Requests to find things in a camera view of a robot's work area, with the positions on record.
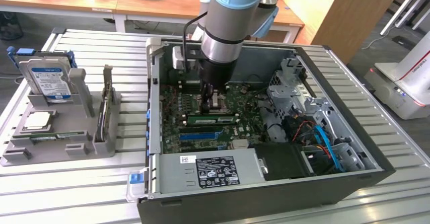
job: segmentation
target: motherboard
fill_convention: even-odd
[[[249,84],[229,85],[214,93],[209,113],[201,114],[200,84],[165,85],[164,153],[232,150],[265,142],[260,92]]]

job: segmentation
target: metal grating table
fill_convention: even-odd
[[[77,63],[87,71],[86,82],[91,91],[103,88],[105,64],[115,67],[115,88],[123,96],[118,153],[107,159],[0,166],[2,224],[141,223],[137,204],[126,202],[126,184],[129,172],[145,166],[149,37],[154,35],[85,30],[51,34],[43,50],[75,51]],[[305,46],[305,50],[397,172],[379,185],[361,189],[336,205],[250,218],[232,224],[429,223],[429,157],[332,51],[321,46]],[[310,85],[316,93],[322,94],[313,80]],[[0,117],[0,143],[11,137],[27,106],[29,91],[23,82]],[[3,153],[7,144],[0,147]]]

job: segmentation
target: gray floor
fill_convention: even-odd
[[[50,36],[53,28],[65,27],[70,29],[115,31],[115,25],[107,23],[102,19],[37,14],[19,14],[19,19],[26,34],[19,40],[0,41],[0,52],[3,52],[0,54],[0,76],[5,76],[2,73],[7,72],[19,73],[7,57],[7,47],[15,46],[17,48],[25,47],[41,49]],[[389,19],[391,15],[387,14],[375,31],[372,32],[372,35],[364,42],[364,47],[367,47],[375,39],[381,37],[380,32]],[[156,22],[138,22],[137,25],[134,25],[133,22],[127,22],[127,32],[181,35],[184,27],[178,24]],[[361,78],[367,74],[371,66],[373,66],[376,62],[400,62],[405,58],[409,50],[392,41],[392,38],[399,35],[407,37],[416,43],[423,38],[423,35],[420,35],[417,32],[412,32],[411,28],[395,28],[387,38],[377,41],[369,49],[360,50],[354,56],[349,64],[349,68],[357,77]],[[18,86],[19,85],[14,83],[14,80],[0,80],[0,112],[3,112]],[[395,113],[392,113],[392,115],[399,120],[401,126],[416,140],[424,151],[428,153],[428,155],[430,155],[430,132],[428,131],[430,126],[429,118],[405,121],[400,119]]]

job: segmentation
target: open computer chassis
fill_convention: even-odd
[[[181,44],[147,42],[145,223],[217,223],[336,204],[395,173],[302,47],[245,43],[228,89],[200,114],[198,64],[173,68]]]

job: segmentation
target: blue cable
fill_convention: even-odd
[[[328,150],[330,152],[330,155],[332,155],[332,158],[334,159],[334,162],[336,162],[336,167],[337,169],[340,169],[342,172],[345,172],[345,169],[342,168],[341,164],[340,164],[340,161],[338,161],[338,158],[336,156],[336,152],[334,150],[332,149],[332,145],[330,145],[330,141],[329,141],[329,138],[328,138],[328,135],[322,129],[322,127],[320,127],[318,125],[316,126],[316,129],[317,131],[320,132],[321,136],[322,136],[322,139],[326,143],[326,146],[328,146]]]

